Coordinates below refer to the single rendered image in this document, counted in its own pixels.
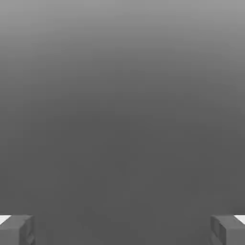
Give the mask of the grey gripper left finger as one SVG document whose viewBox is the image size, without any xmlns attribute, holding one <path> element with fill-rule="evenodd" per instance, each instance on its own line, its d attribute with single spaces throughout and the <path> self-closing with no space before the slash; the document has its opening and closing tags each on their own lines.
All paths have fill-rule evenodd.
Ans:
<svg viewBox="0 0 245 245">
<path fill-rule="evenodd" d="M 0 215 L 0 245 L 35 245 L 33 215 Z"/>
</svg>

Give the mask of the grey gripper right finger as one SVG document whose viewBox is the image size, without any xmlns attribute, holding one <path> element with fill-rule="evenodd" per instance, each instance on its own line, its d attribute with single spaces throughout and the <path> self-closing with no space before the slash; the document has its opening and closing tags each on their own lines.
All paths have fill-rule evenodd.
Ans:
<svg viewBox="0 0 245 245">
<path fill-rule="evenodd" d="M 245 215 L 212 215 L 210 245 L 245 245 Z"/>
</svg>

